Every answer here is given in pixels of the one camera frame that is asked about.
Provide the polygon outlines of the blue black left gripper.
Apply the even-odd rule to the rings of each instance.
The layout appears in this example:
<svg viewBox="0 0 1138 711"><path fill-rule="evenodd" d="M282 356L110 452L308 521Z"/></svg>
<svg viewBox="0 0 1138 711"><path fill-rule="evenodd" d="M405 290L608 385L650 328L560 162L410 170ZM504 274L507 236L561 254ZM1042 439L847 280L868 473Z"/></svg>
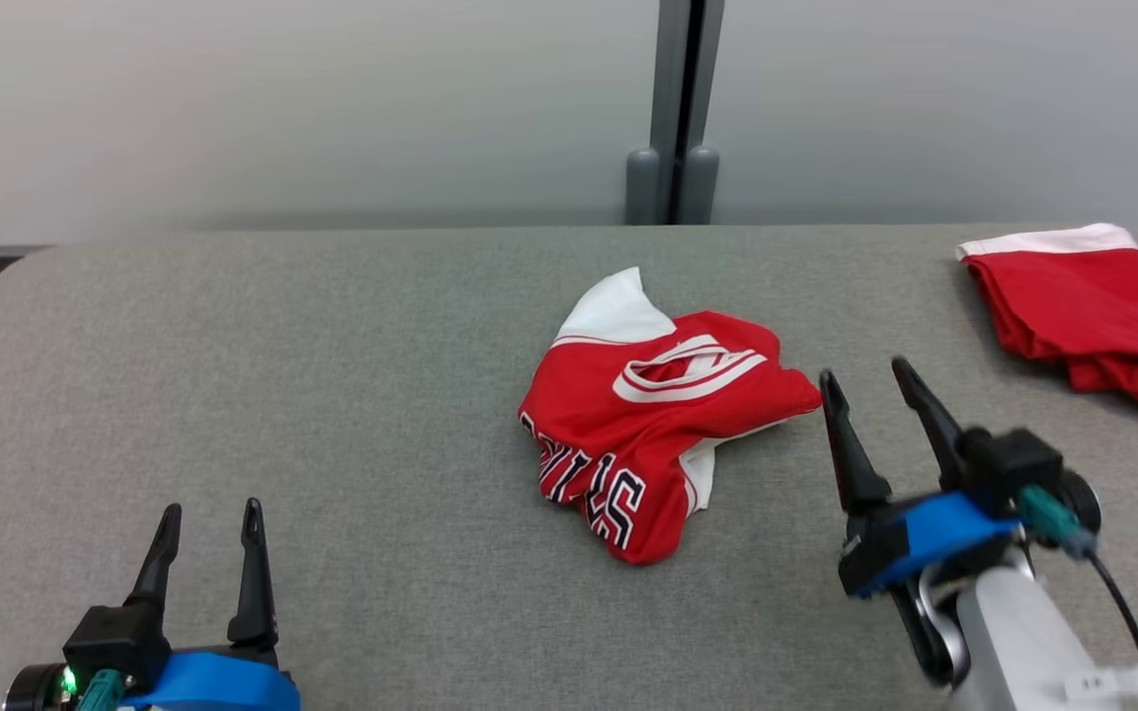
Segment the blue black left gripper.
<svg viewBox="0 0 1138 711"><path fill-rule="evenodd" d="M182 506L171 504L160 516L125 604L164 607L170 568L178 557ZM244 546L236 615L226 622L230 647L176 651L164 662L152 688L133 689L121 711L300 711L300 692L281 670L277 643L279 618L270 568L265 513L249 497L241 518Z"/></svg>

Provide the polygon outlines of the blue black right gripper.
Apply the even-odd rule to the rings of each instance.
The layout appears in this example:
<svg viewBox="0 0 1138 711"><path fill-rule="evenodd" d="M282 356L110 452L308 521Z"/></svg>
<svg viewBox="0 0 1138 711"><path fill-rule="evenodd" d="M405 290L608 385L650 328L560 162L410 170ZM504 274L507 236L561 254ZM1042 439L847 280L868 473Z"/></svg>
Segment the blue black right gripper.
<svg viewBox="0 0 1138 711"><path fill-rule="evenodd" d="M963 428L910 361L893 358L891 370L905 404L916 413L934 452L939 488L960 490L965 483L965 460L958 448ZM869 598L930 564L1006 536L1021 524L1015 514L993 516L983 512L965 491L926 497L899 512L875 512L888 505L891 486L863 448L851 423L849 400L832 370L819 373L819 391L842 512L866 514L848 521L848 540L838 563L842 590L850 598Z"/></svg>

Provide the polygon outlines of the red shorts with white band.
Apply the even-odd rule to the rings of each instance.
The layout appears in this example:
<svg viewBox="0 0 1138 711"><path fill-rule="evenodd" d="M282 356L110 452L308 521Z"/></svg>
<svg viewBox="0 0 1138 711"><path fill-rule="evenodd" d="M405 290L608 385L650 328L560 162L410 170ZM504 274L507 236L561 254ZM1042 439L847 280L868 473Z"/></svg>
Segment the red shorts with white band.
<svg viewBox="0 0 1138 711"><path fill-rule="evenodd" d="M1124 228L970 240L958 258L1004 350L1066 370L1078 392L1138 402L1138 243Z"/></svg>

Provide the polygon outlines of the red jersey with white sleeves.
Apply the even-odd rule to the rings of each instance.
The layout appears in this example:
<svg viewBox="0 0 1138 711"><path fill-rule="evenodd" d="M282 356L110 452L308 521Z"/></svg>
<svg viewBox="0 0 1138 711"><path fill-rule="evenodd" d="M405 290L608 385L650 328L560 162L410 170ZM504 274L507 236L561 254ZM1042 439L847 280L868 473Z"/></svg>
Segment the red jersey with white sleeves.
<svg viewBox="0 0 1138 711"><path fill-rule="evenodd" d="M615 559L655 564L707 509L721 443L819 405L772 330L714 311L669 319L627 268L575 303L518 419L543 498L582 513Z"/></svg>

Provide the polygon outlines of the grey metal partition post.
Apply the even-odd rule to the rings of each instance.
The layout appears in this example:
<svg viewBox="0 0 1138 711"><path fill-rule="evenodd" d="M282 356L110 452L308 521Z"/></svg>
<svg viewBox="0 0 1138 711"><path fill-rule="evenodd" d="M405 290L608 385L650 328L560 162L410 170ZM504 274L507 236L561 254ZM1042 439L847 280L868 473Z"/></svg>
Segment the grey metal partition post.
<svg viewBox="0 0 1138 711"><path fill-rule="evenodd" d="M646 147L626 162L627 225L712 220L721 156L706 141L724 0L660 0Z"/></svg>

